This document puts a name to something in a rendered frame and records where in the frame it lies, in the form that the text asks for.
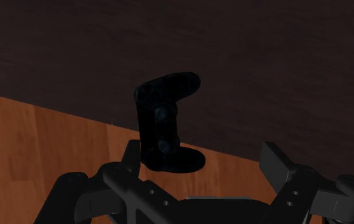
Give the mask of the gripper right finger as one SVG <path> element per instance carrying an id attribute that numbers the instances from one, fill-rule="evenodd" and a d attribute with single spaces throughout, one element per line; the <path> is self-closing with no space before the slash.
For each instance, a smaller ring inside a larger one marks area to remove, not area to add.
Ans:
<path id="1" fill-rule="evenodd" d="M 328 224 L 354 224 L 354 175 L 331 181 L 293 163 L 269 141 L 262 143 L 259 167 L 276 192 L 260 224 L 309 224 L 312 215 Z"/>

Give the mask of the black game controller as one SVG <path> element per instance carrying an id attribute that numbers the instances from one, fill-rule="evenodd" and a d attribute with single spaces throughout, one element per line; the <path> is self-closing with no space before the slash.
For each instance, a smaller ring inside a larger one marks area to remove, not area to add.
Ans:
<path id="1" fill-rule="evenodd" d="M 134 91 L 138 112 L 141 162 L 152 171 L 191 173 L 202 169 L 206 157 L 180 145 L 176 103 L 198 91 L 200 77 L 173 73 L 147 81 Z"/>

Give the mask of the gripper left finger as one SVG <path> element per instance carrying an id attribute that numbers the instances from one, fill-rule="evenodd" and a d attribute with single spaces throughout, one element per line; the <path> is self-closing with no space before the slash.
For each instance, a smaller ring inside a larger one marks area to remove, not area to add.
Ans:
<path id="1" fill-rule="evenodd" d="M 129 141 L 122 160 L 59 176 L 33 224 L 92 224 L 108 216 L 113 224 L 183 224 L 180 202 L 152 181 L 141 181 L 138 140 Z"/>

